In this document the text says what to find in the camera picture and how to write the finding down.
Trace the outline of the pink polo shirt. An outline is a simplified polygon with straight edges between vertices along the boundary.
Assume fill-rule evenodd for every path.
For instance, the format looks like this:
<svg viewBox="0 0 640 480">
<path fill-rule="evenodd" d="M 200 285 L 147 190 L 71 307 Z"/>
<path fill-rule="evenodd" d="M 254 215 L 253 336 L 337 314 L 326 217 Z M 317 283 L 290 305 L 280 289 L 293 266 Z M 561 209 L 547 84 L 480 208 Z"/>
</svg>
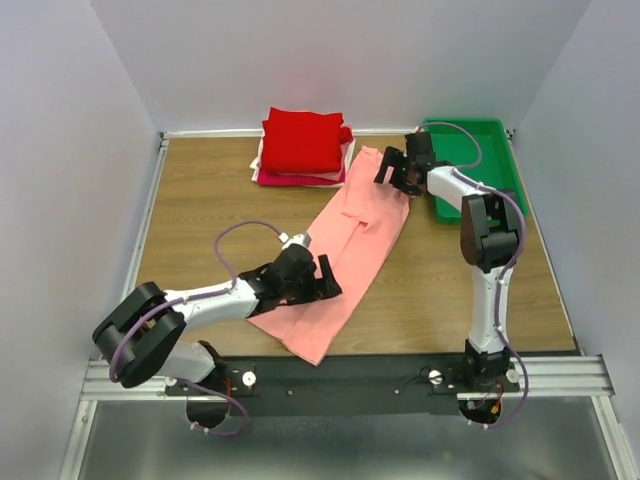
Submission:
<svg viewBox="0 0 640 480">
<path fill-rule="evenodd" d="M 409 214 L 409 197 L 377 184 L 382 153 L 364 146 L 346 180 L 313 220 L 310 250 L 325 254 L 342 289 L 335 298 L 278 307 L 250 323 L 278 339 L 294 355 L 317 366 L 375 280 Z"/>
</svg>

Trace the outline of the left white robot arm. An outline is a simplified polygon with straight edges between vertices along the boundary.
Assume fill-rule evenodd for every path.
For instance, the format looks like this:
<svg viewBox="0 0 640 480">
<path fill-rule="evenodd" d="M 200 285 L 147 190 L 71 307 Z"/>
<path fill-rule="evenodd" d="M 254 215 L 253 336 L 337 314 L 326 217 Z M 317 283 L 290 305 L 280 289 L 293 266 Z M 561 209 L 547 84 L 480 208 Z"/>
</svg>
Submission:
<svg viewBox="0 0 640 480">
<path fill-rule="evenodd" d="M 341 294 L 328 256 L 291 244 L 274 261 L 224 283 L 182 291 L 143 283 L 96 327 L 92 341 L 109 365 L 109 379 L 124 388 L 163 375 L 209 395 L 221 385 L 219 356 L 203 342 L 183 345 L 185 332 Z"/>
</svg>

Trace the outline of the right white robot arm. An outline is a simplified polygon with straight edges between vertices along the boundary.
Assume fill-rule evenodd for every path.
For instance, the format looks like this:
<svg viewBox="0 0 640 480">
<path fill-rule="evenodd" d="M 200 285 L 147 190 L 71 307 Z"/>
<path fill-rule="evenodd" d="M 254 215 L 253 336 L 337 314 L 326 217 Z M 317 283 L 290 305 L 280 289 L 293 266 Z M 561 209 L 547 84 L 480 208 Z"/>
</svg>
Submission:
<svg viewBox="0 0 640 480">
<path fill-rule="evenodd" d="M 423 130 L 405 136 L 404 150 L 386 147 L 374 182 L 412 196 L 428 193 L 459 211 L 460 250 L 473 283 L 472 326 L 460 379 L 471 391 L 485 390 L 510 369 L 508 290 L 526 237 L 517 198 L 439 161 L 430 133 Z"/>
</svg>

